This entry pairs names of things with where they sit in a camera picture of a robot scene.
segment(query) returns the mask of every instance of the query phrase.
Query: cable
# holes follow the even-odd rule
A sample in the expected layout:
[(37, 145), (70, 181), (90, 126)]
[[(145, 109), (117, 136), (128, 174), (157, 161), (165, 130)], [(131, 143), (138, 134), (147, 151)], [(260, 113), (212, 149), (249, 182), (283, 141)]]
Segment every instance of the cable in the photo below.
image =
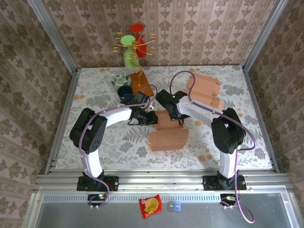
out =
[[(227, 204), (225, 201), (221, 201), (221, 203), (222, 203), (222, 204), (225, 204), (227, 207), (230, 207), (230, 208), (237, 207), (237, 205), (229, 205), (229, 204)], [(249, 212), (249, 214), (252, 216), (253, 221), (249, 221), (249, 223), (251, 223), (251, 224), (254, 223), (254, 222), (255, 222), (255, 219), (254, 219), (253, 213), (249, 210), (249, 208), (247, 208), (247, 207), (245, 207), (245, 206), (242, 206), (242, 205), (240, 205), (240, 207), (243, 208), (243, 209), (246, 209), (246, 210)]]
[[(196, 105), (197, 107), (200, 107), (200, 108), (205, 109), (205, 110), (207, 110), (207, 111), (209, 111), (209, 112), (215, 113), (215, 114), (217, 114), (217, 115), (219, 115), (219, 116), (221, 116), (221, 117), (223, 117), (223, 118), (226, 118), (226, 119), (232, 121), (233, 123), (235, 123), (236, 125), (238, 125), (238, 126), (241, 127), (242, 129), (244, 129), (245, 132), (248, 133), (248, 135), (249, 135), (249, 136), (252, 138), (252, 140), (253, 140), (253, 144), (254, 144), (253, 147), (251, 147), (251, 148), (243, 148), (243, 149), (240, 149), (240, 150), (236, 150), (236, 163), (235, 163), (235, 168), (234, 168), (235, 195), (236, 195), (236, 199), (237, 199), (237, 206), (238, 206), (238, 208), (239, 208), (239, 210), (240, 210), (240, 212), (241, 212), (243, 218), (246, 220), (246, 222), (252, 224), (252, 223), (255, 222), (255, 218), (254, 218), (252, 212), (251, 212), (248, 208), (246, 208), (246, 207), (244, 207), (244, 206), (241, 206), (240, 203), (239, 203), (239, 199), (238, 199), (238, 194), (237, 194), (237, 193), (238, 193), (238, 190), (237, 190), (237, 165), (238, 165), (237, 162), (238, 162), (238, 156), (237, 156), (237, 155), (238, 155), (238, 152), (239, 152), (239, 151), (250, 151), (250, 150), (255, 149), (256, 146), (257, 146), (257, 144), (256, 144), (257, 141), (256, 141), (256, 139), (254, 138), (253, 134), (252, 134), (244, 125), (242, 125), (242, 124), (239, 123), (238, 121), (236, 121), (236, 120), (234, 120), (234, 119), (230, 118), (229, 116), (226, 116), (226, 115), (224, 115), (224, 114), (222, 114), (222, 113), (219, 113), (219, 112), (217, 112), (217, 111), (215, 111), (215, 110), (213, 110), (213, 109), (211, 109), (211, 108), (204, 107), (204, 106), (202, 106), (202, 105), (200, 105), (200, 104), (198, 104), (198, 103), (196, 103), (196, 102), (194, 102), (194, 101), (192, 100), (190, 94), (191, 94), (192, 89), (193, 89), (193, 87), (194, 87), (196, 78), (195, 78), (194, 73), (192, 73), (191, 71), (182, 70), (182, 71), (176, 73), (176, 74), (173, 76), (173, 78), (172, 78), (171, 81), (170, 81), (170, 87), (169, 87), (170, 94), (172, 94), (172, 92), (171, 92), (171, 87), (172, 87), (172, 83), (173, 83), (174, 78), (175, 78), (177, 75), (181, 74), (181, 73), (189, 73), (189, 74), (191, 74), (191, 75), (193, 76), (193, 83), (192, 83), (192, 86), (191, 86), (191, 88), (190, 88), (190, 90), (189, 90), (189, 92), (188, 92), (188, 98), (189, 98), (189, 100), (190, 100), (190, 102), (191, 102), (192, 104)], [(245, 208), (245, 209), (247, 209), (247, 210), (249, 211), (249, 213), (251, 214), (251, 216), (252, 216), (252, 218), (253, 218), (252, 221), (250, 221), (249, 219), (246, 218), (246, 216), (244, 215), (244, 212), (243, 212), (242, 208)]]
[(150, 98), (149, 98), (149, 100), (147, 102), (149, 102), (149, 104), (147, 105), (147, 107), (142, 108), (143, 110), (146, 110), (147, 108), (149, 108), (149, 106), (150, 106)]
[(102, 207), (102, 206), (107, 202), (107, 199), (108, 199), (108, 195), (109, 195), (110, 189), (109, 189), (109, 186), (108, 186), (105, 182), (103, 182), (103, 181), (100, 180), (100, 179), (97, 179), (97, 178), (93, 177), (92, 174), (89, 172), (89, 169), (88, 169), (88, 167), (87, 167), (87, 163), (86, 163), (86, 160), (85, 160), (85, 152), (84, 152), (84, 150), (82, 150), (82, 141), (83, 141), (83, 139), (84, 139), (85, 133), (86, 133), (88, 127), (90, 126), (91, 122), (92, 122), (92, 121), (95, 119), (95, 117), (97, 117), (99, 114), (104, 114), (104, 113), (106, 113), (106, 112), (109, 112), (109, 111), (112, 111), (112, 110), (116, 110), (116, 109), (119, 109), (119, 108), (128, 108), (128, 107), (136, 107), (136, 106), (147, 105), (147, 104), (149, 104), (150, 102), (154, 101), (155, 98), (156, 98), (156, 95), (157, 95), (157, 93), (158, 93), (157, 87), (156, 87), (155, 85), (146, 85), (145, 87), (147, 87), (147, 86), (152, 86), (152, 87), (155, 88), (155, 96), (152, 98), (152, 100), (150, 100), (149, 102), (146, 102), (146, 103), (142, 103), (142, 104), (118, 105), (118, 106), (114, 106), (114, 107), (107, 108), (107, 109), (105, 109), (105, 110), (99, 111), (98, 113), (95, 113), (95, 114), (90, 118), (90, 120), (87, 122), (87, 124), (85, 125), (84, 130), (83, 130), (82, 133), (81, 133), (81, 136), (80, 136), (80, 139), (79, 139), (79, 146), (78, 146), (78, 148), (79, 148), (79, 152), (80, 152), (80, 154), (81, 154), (81, 162), (82, 162), (82, 164), (83, 164), (83, 166), (84, 166), (84, 168), (85, 168), (85, 171), (87, 172), (87, 175), (88, 175), (90, 178), (92, 178), (93, 180), (95, 180), (95, 181), (97, 181), (97, 182), (102, 183), (102, 184), (106, 187), (106, 189), (107, 189), (106, 198), (105, 198), (105, 200), (103, 201), (103, 203), (101, 203), (99, 206), (96, 206), (97, 209), (100, 208), (100, 207)]

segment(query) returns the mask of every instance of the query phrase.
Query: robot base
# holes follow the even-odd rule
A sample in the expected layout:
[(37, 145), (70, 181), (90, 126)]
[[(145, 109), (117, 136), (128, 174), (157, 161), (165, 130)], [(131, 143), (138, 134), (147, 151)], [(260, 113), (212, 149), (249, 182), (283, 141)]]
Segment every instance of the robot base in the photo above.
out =
[[(78, 178), (77, 191), (106, 191), (105, 185), (97, 182), (82, 172), (83, 176)], [(108, 184), (110, 191), (118, 191), (119, 178), (115, 176), (105, 176), (104, 171), (97, 177)]]
[[(215, 190), (234, 190), (234, 176), (227, 179), (218, 171), (217, 176), (203, 176), (203, 186), (205, 191)], [(247, 190), (245, 178), (238, 174), (237, 171), (237, 187), (239, 190)]]

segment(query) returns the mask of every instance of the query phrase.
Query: dark blue cup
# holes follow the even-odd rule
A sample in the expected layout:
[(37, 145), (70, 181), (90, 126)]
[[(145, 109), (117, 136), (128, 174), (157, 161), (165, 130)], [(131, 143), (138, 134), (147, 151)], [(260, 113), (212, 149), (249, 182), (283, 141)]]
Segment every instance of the dark blue cup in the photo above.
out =
[(130, 101), (133, 98), (133, 90), (129, 85), (119, 87), (117, 94), (121, 102)]

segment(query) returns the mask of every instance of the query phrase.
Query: blue object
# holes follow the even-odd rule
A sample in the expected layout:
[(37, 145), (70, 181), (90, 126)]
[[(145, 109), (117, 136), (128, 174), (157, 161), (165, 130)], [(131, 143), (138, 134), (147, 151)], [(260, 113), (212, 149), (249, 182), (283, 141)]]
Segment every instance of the blue object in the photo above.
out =
[(129, 85), (123, 85), (117, 90), (120, 101), (130, 101), (133, 98), (133, 90)]
[(174, 210), (176, 212), (180, 212), (181, 211), (181, 202), (180, 201), (175, 201), (175, 203), (174, 203)]

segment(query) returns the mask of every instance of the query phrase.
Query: patterned tablecloth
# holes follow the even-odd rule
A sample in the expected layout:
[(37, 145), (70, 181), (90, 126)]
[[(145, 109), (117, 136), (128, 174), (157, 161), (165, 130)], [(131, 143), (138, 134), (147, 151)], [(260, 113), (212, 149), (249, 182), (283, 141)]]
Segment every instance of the patterned tablecloth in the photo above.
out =
[[(238, 113), (241, 122), (257, 140), (254, 151), (242, 152), (239, 156), (241, 169), (271, 169), (265, 142), (262, 137), (256, 113), (247, 89), (244, 75), (239, 66), (154, 66), (145, 67), (145, 74), (151, 84), (169, 90), (172, 76), (181, 71), (217, 77), (221, 82), (218, 97), (224, 102), (225, 109), (232, 107)], [(114, 106), (119, 98), (111, 86), (113, 76), (129, 74), (133, 71), (125, 67), (83, 68), (75, 92), (64, 138), (58, 155), (57, 169), (81, 169), (82, 164), (78, 148), (69, 139), (69, 133), (81, 111), (89, 107), (95, 111)], [(173, 92), (185, 89), (189, 74), (180, 74), (173, 82)], [(157, 110), (163, 108), (157, 104)], [(99, 147), (100, 162), (105, 169), (155, 169), (186, 168), (207, 169), (219, 167), (219, 150), (213, 143), (211, 129), (203, 123), (188, 118), (185, 128), (189, 129), (189, 139), (182, 150), (151, 152), (148, 148), (149, 133), (155, 131), (152, 126), (128, 126), (126, 121), (108, 127)], [(242, 147), (250, 147), (253, 142), (246, 136)]]

